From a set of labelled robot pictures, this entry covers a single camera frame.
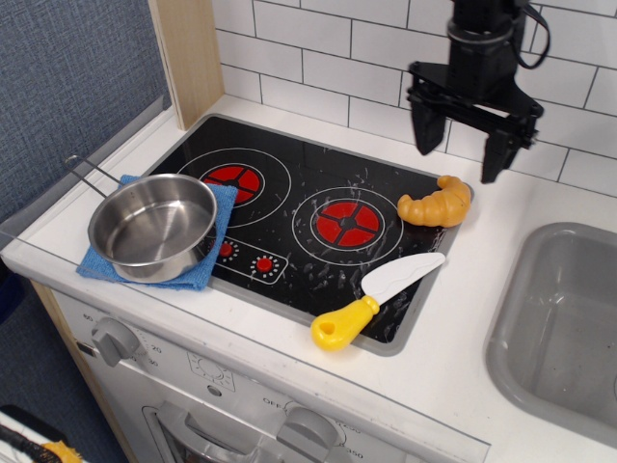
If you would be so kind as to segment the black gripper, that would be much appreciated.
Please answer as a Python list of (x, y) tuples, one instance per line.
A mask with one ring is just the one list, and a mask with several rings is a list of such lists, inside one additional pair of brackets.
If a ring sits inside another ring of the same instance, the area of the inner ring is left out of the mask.
[(544, 108), (517, 85), (523, 62), (521, 28), (498, 28), (476, 34), (450, 28), (448, 63), (413, 62), (408, 90), (418, 151), (426, 155), (442, 141), (452, 119), (488, 134), (482, 183), (493, 183), (510, 168), (520, 148), (535, 142)]

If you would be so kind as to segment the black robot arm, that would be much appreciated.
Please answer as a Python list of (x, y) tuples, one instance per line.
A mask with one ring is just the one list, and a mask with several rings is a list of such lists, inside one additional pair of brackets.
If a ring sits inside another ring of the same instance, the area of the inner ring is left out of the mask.
[(530, 148), (544, 109), (515, 81), (525, 22), (547, 22), (526, 1), (456, 1), (447, 24), (447, 64), (413, 62), (408, 90), (416, 147), (433, 151), (446, 120), (486, 134), (481, 180), (492, 183)]

